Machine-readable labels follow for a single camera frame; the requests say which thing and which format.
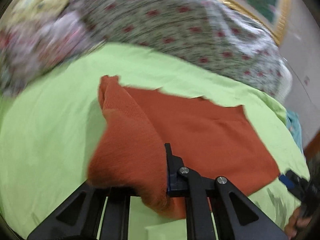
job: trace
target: orange cloth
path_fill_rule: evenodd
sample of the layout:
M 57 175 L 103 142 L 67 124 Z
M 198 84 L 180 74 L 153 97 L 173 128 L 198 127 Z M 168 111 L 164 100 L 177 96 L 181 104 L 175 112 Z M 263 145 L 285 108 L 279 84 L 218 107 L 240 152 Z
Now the orange cloth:
M 108 76 L 101 78 L 99 102 L 108 128 L 91 159 L 88 180 L 98 187 L 133 187 L 159 214 L 185 217 L 183 198 L 166 196 L 165 142 L 185 166 L 204 177 L 225 176 L 246 195 L 279 174 L 242 106 L 123 88 L 118 77 Z

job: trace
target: floral fabric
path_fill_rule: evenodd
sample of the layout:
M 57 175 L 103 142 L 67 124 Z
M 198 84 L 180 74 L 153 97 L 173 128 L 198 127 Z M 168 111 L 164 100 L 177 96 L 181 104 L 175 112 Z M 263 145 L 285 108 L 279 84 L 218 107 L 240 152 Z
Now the floral fabric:
M 217 0 L 70 0 L 92 36 L 150 46 L 275 96 L 282 59 L 269 31 Z

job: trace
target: tiled floor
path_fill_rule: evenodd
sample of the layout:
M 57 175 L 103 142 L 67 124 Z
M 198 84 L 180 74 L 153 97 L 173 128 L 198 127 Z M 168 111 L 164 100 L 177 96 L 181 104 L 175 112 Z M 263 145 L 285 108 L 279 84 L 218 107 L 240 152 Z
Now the tiled floor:
M 293 76 L 292 91 L 284 105 L 298 112 L 305 146 L 320 129 L 320 29 L 302 0 L 292 0 L 280 53 Z

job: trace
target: yellow cloth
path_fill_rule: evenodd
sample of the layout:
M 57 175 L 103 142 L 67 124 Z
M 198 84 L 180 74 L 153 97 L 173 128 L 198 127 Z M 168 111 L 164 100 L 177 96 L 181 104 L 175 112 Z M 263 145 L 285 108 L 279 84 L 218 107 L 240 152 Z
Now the yellow cloth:
M 0 21 L 0 28 L 7 29 L 22 21 L 54 19 L 69 0 L 13 0 Z

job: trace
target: green cloth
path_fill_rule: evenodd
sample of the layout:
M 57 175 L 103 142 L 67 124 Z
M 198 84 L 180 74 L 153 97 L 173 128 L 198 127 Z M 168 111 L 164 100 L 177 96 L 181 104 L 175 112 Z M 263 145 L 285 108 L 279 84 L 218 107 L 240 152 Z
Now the green cloth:
M 274 99 L 152 49 L 109 43 L 31 84 L 4 115 L 0 206 L 7 223 L 24 238 L 85 180 L 87 164 L 105 129 L 97 101 L 103 75 L 119 75 L 122 85 L 204 96 L 223 106 L 242 104 L 280 171 L 292 169 L 309 177 L 284 124 L 285 109 Z M 250 199 L 281 228 L 299 206 L 278 180 Z M 139 198 L 132 200 L 129 228 L 129 239 L 186 239 L 184 220 L 161 218 Z

